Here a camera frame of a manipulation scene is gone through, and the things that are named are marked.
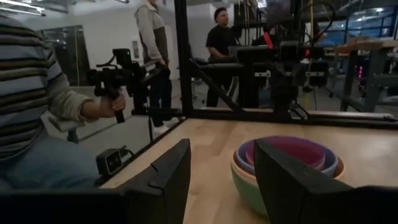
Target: wooden table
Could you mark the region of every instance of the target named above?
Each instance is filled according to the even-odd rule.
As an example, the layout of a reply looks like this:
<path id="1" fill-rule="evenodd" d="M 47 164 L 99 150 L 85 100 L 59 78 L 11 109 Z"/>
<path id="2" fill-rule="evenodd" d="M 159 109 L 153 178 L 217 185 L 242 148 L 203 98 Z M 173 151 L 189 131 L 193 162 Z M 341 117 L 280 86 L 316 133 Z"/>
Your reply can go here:
<path id="1" fill-rule="evenodd" d="M 188 119 L 117 176 L 114 188 L 134 177 L 183 138 L 191 140 L 192 174 L 186 224 L 267 223 L 240 199 L 230 159 L 243 142 L 271 135 L 297 136 L 334 150 L 345 162 L 343 181 L 352 186 L 398 185 L 395 131 Z"/>
<path id="2" fill-rule="evenodd" d="M 335 49 L 339 52 L 349 52 L 352 50 L 374 50 L 383 48 L 394 48 L 398 47 L 398 40 L 362 40 L 354 43 L 341 45 Z"/>

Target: chair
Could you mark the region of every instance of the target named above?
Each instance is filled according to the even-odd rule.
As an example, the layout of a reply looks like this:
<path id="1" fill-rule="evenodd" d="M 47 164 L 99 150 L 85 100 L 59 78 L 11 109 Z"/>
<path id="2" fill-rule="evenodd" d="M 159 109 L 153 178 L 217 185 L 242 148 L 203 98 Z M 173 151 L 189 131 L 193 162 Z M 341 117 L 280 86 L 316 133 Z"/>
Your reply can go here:
<path id="1" fill-rule="evenodd" d="M 50 123 L 61 133 L 68 132 L 67 141 L 79 143 L 76 130 L 85 125 L 82 121 L 62 120 L 54 115 L 49 116 Z"/>

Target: pink bowl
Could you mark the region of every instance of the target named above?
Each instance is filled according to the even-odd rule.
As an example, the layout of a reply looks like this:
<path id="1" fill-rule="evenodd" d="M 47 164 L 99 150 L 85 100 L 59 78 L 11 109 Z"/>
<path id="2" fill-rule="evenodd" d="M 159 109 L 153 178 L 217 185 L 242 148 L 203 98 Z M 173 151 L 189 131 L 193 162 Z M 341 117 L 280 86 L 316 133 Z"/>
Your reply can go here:
<path id="1" fill-rule="evenodd" d="M 301 160 L 304 164 L 316 170 L 323 169 L 325 163 L 325 150 L 323 146 L 315 142 L 288 136 L 270 136 L 261 138 L 260 140 Z M 254 166 L 254 141 L 247 144 L 246 160 L 250 165 Z"/>

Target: table leg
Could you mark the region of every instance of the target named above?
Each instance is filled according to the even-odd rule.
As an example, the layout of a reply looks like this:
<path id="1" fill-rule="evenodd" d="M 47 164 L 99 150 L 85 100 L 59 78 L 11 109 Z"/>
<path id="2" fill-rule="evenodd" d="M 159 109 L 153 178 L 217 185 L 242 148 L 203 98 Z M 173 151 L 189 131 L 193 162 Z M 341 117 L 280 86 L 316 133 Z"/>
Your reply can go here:
<path id="1" fill-rule="evenodd" d="M 338 76 L 338 59 L 339 59 L 338 51 L 335 50 L 335 57 L 333 59 L 333 71 L 331 74 L 331 92 L 329 94 L 330 98 L 333 97 L 333 94 L 335 92 L 335 86 L 336 86 L 337 76 Z"/>
<path id="2" fill-rule="evenodd" d="M 363 112 L 374 112 L 379 101 L 382 86 L 374 81 L 383 74 L 389 49 L 372 50 L 369 57 L 369 72 L 366 77 L 366 98 Z"/>
<path id="3" fill-rule="evenodd" d="M 351 96 L 351 92 L 353 89 L 353 82 L 355 79 L 355 65 L 358 60 L 358 51 L 353 50 L 349 53 L 349 60 L 348 60 L 348 68 L 346 71 L 346 77 L 344 80 L 344 89 L 343 89 L 343 94 L 341 98 L 341 104 L 340 104 L 340 111 L 347 111 L 348 109 L 348 103 L 345 99 L 349 98 Z"/>

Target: ceiling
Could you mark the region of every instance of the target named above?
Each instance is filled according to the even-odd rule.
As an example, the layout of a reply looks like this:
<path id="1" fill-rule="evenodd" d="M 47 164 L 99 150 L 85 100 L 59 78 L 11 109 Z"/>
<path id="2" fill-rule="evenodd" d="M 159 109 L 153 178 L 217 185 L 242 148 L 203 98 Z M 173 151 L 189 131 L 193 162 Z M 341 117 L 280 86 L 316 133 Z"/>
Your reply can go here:
<path id="1" fill-rule="evenodd" d="M 59 12 L 62 14 L 68 14 L 69 9 L 71 6 L 74 6 L 76 4 L 80 3 L 89 3 L 89 6 L 86 6 L 86 9 L 89 11 L 90 8 L 93 6 L 97 6 L 99 3 L 104 2 L 105 0 L 0 0 L 0 7 L 6 8 L 6 9 L 12 9 L 13 11 L 6 11 L 5 13 L 11 13 L 11 14 L 18 14 L 20 12 L 18 11 L 24 11 L 27 13 L 42 13 L 42 15 L 45 15 L 46 13 L 49 12 Z M 112 2 L 119 1 L 121 2 L 120 4 L 123 3 L 129 3 L 129 0 L 110 0 Z M 138 0 L 131 0 L 132 3 L 136 3 Z"/>
<path id="2" fill-rule="evenodd" d="M 37 13 L 37 10 L 34 8 L 28 8 L 25 6 L 16 6 L 15 4 L 8 4 L 7 2 L 9 1 L 16 1 L 22 4 L 28 4 L 30 6 L 34 7 L 41 7 L 44 8 L 45 10 L 42 12 L 43 14 L 46 13 L 46 11 L 53 11 L 53 12 L 60 12 L 60 13 L 68 13 L 68 8 L 69 6 L 74 6 L 80 2 L 85 2 L 85 10 L 90 10 L 90 8 L 94 8 L 94 6 L 90 6 L 91 4 L 87 3 L 93 3 L 96 4 L 97 6 L 100 2 L 104 1 L 112 1 L 112 2 L 123 2 L 126 3 L 128 0 L 0 0 L 0 7 L 6 8 L 6 9 L 13 9 L 14 11 L 28 11 L 28 12 L 33 12 Z M 135 5 L 139 2 L 140 0 L 130 0 L 130 5 Z M 162 1 L 163 4 L 165 2 L 168 2 L 172 5 L 173 0 L 159 0 Z M 230 3 L 234 4 L 238 2 L 239 0 L 187 0 L 187 5 L 192 6 L 192 5 L 197 5 L 197 4 L 206 4 L 206 3 L 212 3 L 212 2 L 225 2 L 225 3 Z M 269 4 L 270 2 L 275 2 L 275 1 L 286 1 L 290 2 L 290 0 L 249 0 L 252 2 L 257 2 L 258 5 L 264 5 L 264 4 Z M 307 5 L 311 0 L 303 0 L 303 5 Z M 314 3 L 319 2 L 320 0 L 312 0 Z M 367 8 L 367 7 L 378 7 L 378 6 L 385 6 L 392 4 L 393 2 L 396 3 L 397 0 L 323 0 L 327 1 L 328 3 L 332 4 L 334 8 L 337 9 L 347 9 L 349 6 L 352 8 Z M 318 5 L 314 7 L 314 12 L 324 12 L 325 8 L 322 5 Z"/>

